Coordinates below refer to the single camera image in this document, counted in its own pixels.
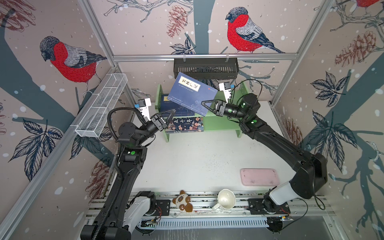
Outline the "colourful cartoon cover book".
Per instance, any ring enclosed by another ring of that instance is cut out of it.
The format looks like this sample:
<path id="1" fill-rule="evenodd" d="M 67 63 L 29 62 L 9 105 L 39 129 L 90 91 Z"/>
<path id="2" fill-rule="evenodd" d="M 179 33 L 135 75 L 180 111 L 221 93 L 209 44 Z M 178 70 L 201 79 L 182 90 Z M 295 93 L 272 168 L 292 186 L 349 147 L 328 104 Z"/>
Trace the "colourful cartoon cover book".
<path id="1" fill-rule="evenodd" d="M 168 134 L 184 133 L 184 132 L 203 132 L 204 124 L 201 117 L 190 118 L 174 118 L 165 132 Z"/>

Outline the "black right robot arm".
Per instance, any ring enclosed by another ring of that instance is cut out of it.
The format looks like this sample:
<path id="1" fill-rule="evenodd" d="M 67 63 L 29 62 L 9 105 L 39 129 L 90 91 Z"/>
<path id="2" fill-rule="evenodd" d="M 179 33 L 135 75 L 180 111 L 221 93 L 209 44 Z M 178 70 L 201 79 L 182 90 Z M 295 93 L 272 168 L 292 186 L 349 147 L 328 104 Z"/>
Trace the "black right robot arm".
<path id="1" fill-rule="evenodd" d="M 264 195 L 264 209 L 275 213 L 286 202 L 296 198 L 311 199 L 328 181 L 327 160 L 320 154 L 300 149 L 274 131 L 258 117 L 261 107 L 255 94 L 246 94 L 238 105 L 221 100 L 203 101 L 202 106 L 218 117 L 239 120 L 243 134 L 256 140 L 280 156 L 296 172 L 294 177 Z"/>

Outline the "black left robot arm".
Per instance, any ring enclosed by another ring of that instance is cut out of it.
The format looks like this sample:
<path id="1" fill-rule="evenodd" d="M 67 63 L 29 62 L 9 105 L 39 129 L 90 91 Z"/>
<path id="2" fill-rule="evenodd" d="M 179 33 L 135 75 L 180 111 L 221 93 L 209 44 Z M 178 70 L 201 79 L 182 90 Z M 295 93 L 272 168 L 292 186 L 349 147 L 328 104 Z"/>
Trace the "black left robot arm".
<path id="1" fill-rule="evenodd" d="M 154 114 L 147 121 L 138 109 L 131 108 L 142 125 L 137 127 L 132 122 L 125 122 L 116 132 L 112 125 L 112 115 L 128 110 L 128 107 L 121 107 L 108 113 L 108 127 L 119 144 L 114 165 L 117 178 L 95 221 L 83 227 L 80 234 L 82 240 L 129 240 L 142 217 L 156 210 L 154 192 L 141 191 L 132 202 L 129 202 L 129 197 L 147 157 L 148 146 L 144 144 L 145 141 L 167 129 L 176 111 L 171 109 Z"/>

